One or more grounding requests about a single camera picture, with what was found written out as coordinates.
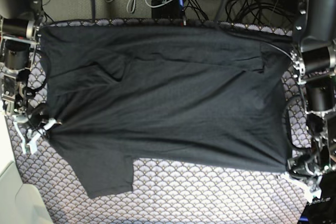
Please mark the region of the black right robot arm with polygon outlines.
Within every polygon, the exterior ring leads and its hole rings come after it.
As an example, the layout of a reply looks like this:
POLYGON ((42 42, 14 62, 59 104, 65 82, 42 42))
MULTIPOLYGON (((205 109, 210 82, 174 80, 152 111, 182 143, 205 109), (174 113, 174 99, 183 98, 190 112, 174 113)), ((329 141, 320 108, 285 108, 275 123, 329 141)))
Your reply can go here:
POLYGON ((46 137, 58 121, 46 115, 46 104, 29 104, 47 85, 28 84, 36 56, 47 61, 45 77, 51 72, 49 58, 39 50, 39 31, 47 15, 43 0, 1 0, 1 101, 2 110, 11 117, 21 139, 24 154, 35 154, 37 141, 46 137))

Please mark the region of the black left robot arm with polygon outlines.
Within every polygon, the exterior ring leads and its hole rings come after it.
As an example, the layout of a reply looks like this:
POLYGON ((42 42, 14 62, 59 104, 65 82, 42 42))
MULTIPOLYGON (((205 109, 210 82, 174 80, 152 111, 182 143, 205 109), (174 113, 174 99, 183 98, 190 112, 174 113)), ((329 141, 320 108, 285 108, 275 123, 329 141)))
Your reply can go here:
POLYGON ((311 146, 293 148, 283 178, 321 198, 320 182, 335 171, 335 0, 298 0, 290 52, 311 146))

